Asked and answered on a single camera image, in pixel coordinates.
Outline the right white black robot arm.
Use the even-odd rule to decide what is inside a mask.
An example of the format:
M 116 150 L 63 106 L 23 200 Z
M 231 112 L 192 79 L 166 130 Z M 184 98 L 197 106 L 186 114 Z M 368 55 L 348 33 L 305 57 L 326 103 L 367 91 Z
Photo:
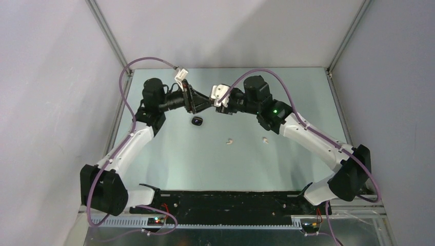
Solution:
M 325 201 L 335 198 L 353 201 L 359 196 L 371 170 L 370 150 L 366 146 L 355 148 L 324 134 L 292 106 L 274 99 L 269 85 L 261 76 L 248 77 L 243 86 L 243 91 L 224 84 L 213 86 L 210 97 L 216 111 L 255 115 L 266 131 L 296 141 L 333 172 L 331 176 L 310 183 L 303 189 L 302 197 L 298 200 L 301 212 L 312 214 Z

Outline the black earbud charging case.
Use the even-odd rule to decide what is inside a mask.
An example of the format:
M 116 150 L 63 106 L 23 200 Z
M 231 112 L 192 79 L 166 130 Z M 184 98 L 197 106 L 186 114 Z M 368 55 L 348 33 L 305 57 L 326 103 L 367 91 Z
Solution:
M 202 126 L 203 125 L 203 123 L 204 123 L 204 119 L 202 118 L 202 117 L 200 117 L 200 116 L 194 116 L 192 119 L 191 119 L 191 123 L 194 125 L 194 126 Z

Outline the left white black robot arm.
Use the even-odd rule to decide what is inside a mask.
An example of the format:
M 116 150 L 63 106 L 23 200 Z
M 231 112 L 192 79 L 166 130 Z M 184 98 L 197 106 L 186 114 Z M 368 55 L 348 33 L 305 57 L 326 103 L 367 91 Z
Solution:
M 144 82 L 142 100 L 132 117 L 132 124 L 124 139 L 94 165 L 84 165 L 80 172 L 82 203 L 86 213 L 98 210 L 117 216 L 128 207 L 143 206 L 149 213 L 157 213 L 162 199 L 156 188 L 139 184 L 129 188 L 123 179 L 144 146 L 162 129 L 165 113 L 184 108 L 188 113 L 199 113 L 213 106 L 214 95 L 195 90 L 187 80 L 172 90 L 158 78 Z

